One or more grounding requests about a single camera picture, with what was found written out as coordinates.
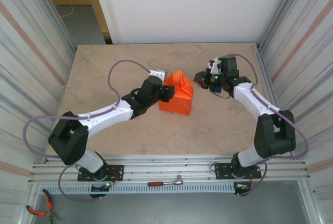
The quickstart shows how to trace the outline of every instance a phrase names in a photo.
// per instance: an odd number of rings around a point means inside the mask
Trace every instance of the orange object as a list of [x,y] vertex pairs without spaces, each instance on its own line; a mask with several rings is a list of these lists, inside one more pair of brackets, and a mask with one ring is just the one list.
[[189,115],[191,112],[193,86],[182,71],[176,71],[165,81],[165,85],[173,85],[175,94],[168,103],[159,101],[160,110]]

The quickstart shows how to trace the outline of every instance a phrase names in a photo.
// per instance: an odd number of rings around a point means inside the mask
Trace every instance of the table surface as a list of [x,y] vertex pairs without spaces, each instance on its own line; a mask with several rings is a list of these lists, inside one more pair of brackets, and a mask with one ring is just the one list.
[[[87,113],[116,102],[107,84],[111,66],[132,59],[150,70],[181,70],[191,80],[210,59],[242,54],[255,67],[250,44],[144,44],[79,46],[59,114]],[[254,82],[250,66],[237,58],[241,76]],[[132,63],[119,64],[111,85],[121,96],[141,87],[147,73]],[[234,154],[253,144],[256,120],[235,99],[222,99],[193,83],[190,116],[160,111],[158,103],[133,120],[106,128],[89,139],[87,147],[100,154]],[[257,90],[263,94],[261,82]]]

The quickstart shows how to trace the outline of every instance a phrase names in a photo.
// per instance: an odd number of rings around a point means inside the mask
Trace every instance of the red handle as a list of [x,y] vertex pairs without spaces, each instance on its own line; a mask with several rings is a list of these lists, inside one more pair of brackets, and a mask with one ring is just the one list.
[[51,210],[53,208],[53,204],[51,203],[51,196],[46,189],[43,189],[43,193],[46,196],[46,208]]
[[42,217],[45,217],[45,212],[38,212],[38,211],[35,211],[31,206],[27,206],[27,210],[30,214],[33,214],[33,215],[39,215],[39,216],[42,216]]
[[148,186],[150,187],[155,187],[155,186],[163,186],[163,181],[153,181],[153,182],[149,182]]

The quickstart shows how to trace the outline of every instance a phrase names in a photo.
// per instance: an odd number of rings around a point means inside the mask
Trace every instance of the metal wall panel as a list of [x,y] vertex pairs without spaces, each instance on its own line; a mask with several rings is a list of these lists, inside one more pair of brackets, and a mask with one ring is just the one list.
[[[304,158],[327,222],[333,221],[333,0],[288,0],[261,43],[278,105],[310,140]],[[296,152],[304,149],[297,136]]]
[[[0,223],[14,223],[31,165],[22,128],[56,114],[75,46],[50,0],[0,0]],[[52,121],[31,124],[28,140],[44,151]]]

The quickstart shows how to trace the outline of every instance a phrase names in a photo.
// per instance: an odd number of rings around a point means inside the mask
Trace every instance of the orange handle pliers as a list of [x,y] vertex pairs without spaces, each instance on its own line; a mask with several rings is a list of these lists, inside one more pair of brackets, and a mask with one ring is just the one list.
[[52,204],[52,201],[51,201],[51,196],[50,194],[47,192],[46,189],[43,189],[43,193],[45,194],[46,196],[46,209],[47,211],[45,212],[39,212],[39,211],[36,211],[34,210],[31,206],[27,206],[27,210],[30,214],[33,214],[33,215],[38,215],[38,216],[41,216],[41,217],[47,217],[48,218],[48,221],[53,224],[53,220],[52,220],[52,217],[55,217],[57,220],[61,221],[58,216],[56,216],[54,213],[51,212],[51,209],[53,208],[53,204]]

